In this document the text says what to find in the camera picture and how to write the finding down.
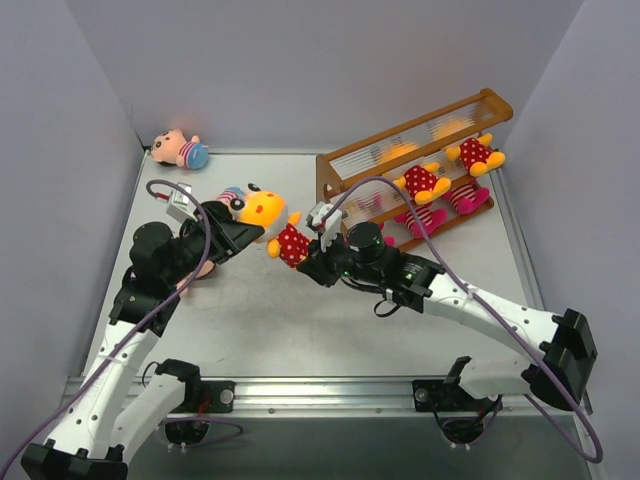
red polka dot body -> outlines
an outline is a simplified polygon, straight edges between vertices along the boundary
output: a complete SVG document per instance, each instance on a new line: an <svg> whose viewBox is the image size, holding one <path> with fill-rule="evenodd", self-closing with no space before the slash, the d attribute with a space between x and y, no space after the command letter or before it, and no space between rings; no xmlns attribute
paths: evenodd
<svg viewBox="0 0 640 480"><path fill-rule="evenodd" d="M460 144L460 160L467 171L477 162L487 163L491 150L482 145L477 138L468 138Z"/></svg>
<svg viewBox="0 0 640 480"><path fill-rule="evenodd" d="M415 198L420 192L433 191L438 181L438 177L433 173L427 172L420 165L416 165L407 170L404 173L404 178L407 181L406 188L411 198Z"/></svg>
<svg viewBox="0 0 640 480"><path fill-rule="evenodd" d="M310 241L311 240L300 233L296 227L287 223L287 226L280 232L280 235L278 235L280 258L284 263L294 268L309 254Z"/></svg>

gray tabletop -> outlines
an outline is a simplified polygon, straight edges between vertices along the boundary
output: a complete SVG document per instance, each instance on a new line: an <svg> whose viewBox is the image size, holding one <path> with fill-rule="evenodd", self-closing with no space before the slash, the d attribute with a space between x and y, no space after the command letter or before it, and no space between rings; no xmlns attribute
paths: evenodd
<svg viewBox="0 0 640 480"><path fill-rule="evenodd" d="M179 228L165 214L165 205L145 192L146 182L153 178L191 184L201 200L227 186L253 182L281 194L290 211L299 210L303 216L315 204L311 155L214 155L199 172L167 169L146 159L85 369L130 264L133 232L158 220ZM483 182L490 187L488 179ZM461 277L526 303L498 207L437 237L435 243ZM426 246L412 253L430 257ZM377 300L341 285L321 288L280 260L268 258L264 245L256 244L195 284L147 360L178 358L198 364L206 376L395 376L443 374L460 355L513 354L450 320L412 311L377 318L372 313Z"/></svg>

screw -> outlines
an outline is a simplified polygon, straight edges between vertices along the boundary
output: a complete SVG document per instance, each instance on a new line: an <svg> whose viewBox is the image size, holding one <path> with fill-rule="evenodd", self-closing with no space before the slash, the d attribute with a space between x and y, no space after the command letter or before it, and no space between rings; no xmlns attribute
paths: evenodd
<svg viewBox="0 0 640 480"><path fill-rule="evenodd" d="M220 402L229 405L233 402L233 392L231 390L223 390L220 392Z"/></svg>
<svg viewBox="0 0 640 480"><path fill-rule="evenodd" d="M414 394L415 399L419 402L425 402L428 396L429 394L427 393L427 390L424 388L417 389L416 393Z"/></svg>

plush toy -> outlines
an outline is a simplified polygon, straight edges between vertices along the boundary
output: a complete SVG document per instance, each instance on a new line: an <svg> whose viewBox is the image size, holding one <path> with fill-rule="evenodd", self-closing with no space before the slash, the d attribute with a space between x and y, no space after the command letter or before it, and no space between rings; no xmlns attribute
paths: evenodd
<svg viewBox="0 0 640 480"><path fill-rule="evenodd" d="M245 198L234 198L229 208L238 221L265 229L256 242L266 242L271 258L280 257L291 268L307 258L311 240L296 228L300 212L289 215L287 203L280 195L264 192L250 183Z"/></svg>
<svg viewBox="0 0 640 480"><path fill-rule="evenodd" d="M175 129L156 137L151 146L151 157L163 165L198 170L207 164L209 152L200 143L200 137L194 135L187 142L182 130Z"/></svg>
<svg viewBox="0 0 640 480"><path fill-rule="evenodd" d="M390 162L416 148L418 145L414 143L392 145L382 153L380 163ZM451 180L446 177L438 178L434 175L439 168L440 164L437 162L428 165L415 165L406 170L401 177L396 178L393 183L400 188L406 188L418 205L426 205L447 193L451 188Z"/></svg>
<svg viewBox="0 0 640 480"><path fill-rule="evenodd" d="M489 200L490 195L489 189L478 187L474 179L445 193L442 198L451 203L458 215L468 215Z"/></svg>
<svg viewBox="0 0 640 480"><path fill-rule="evenodd" d="M429 205L420 205L416 208L416 212L418 212L420 223L422 223L422 226L427 231L428 235L431 235L436 228L447 221L447 211L444 208L431 210ZM413 218L413 215L411 215L411 212L398 215L394 220L398 223L403 223L414 238L423 238L422 232L420 232L420 227Z"/></svg>
<svg viewBox="0 0 640 480"><path fill-rule="evenodd" d="M489 148L491 134L487 133L478 138L467 138L460 145L446 149L449 160L460 158L464 168L472 177L479 177L502 166L505 155L494 152Z"/></svg>

plush toy eye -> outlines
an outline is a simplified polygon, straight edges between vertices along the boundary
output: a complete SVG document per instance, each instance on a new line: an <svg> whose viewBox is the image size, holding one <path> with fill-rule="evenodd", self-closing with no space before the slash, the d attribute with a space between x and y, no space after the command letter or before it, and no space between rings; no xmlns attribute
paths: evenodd
<svg viewBox="0 0 640 480"><path fill-rule="evenodd" d="M239 212L244 208L245 203L244 203L244 200L240 200L239 198L234 198L233 200L231 200L231 203L229 204L229 206L231 207L231 210Z"/></svg>

